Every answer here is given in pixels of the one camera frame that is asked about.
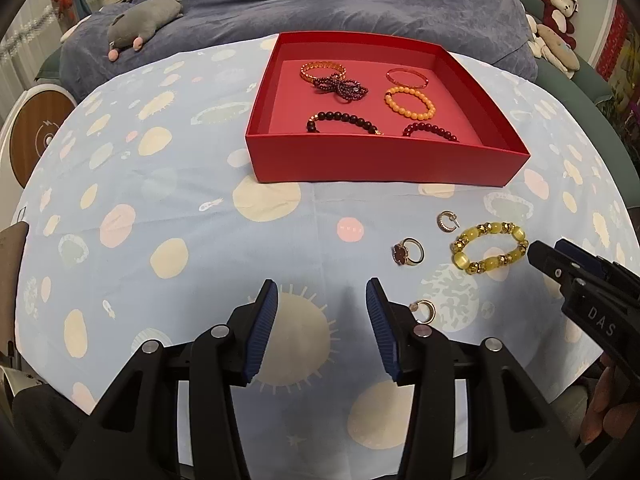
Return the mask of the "person's right hand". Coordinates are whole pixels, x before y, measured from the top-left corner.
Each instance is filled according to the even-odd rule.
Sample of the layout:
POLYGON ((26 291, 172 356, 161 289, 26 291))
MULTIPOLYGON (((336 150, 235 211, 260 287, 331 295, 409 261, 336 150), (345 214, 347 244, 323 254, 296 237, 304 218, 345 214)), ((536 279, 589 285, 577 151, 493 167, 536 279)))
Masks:
POLYGON ((623 403, 618 394, 615 374, 615 362, 603 353, 600 363, 604 370, 594 388, 582 426, 580 426, 580 442, 588 445, 605 432, 612 439, 623 439, 639 413, 639 401, 623 403))

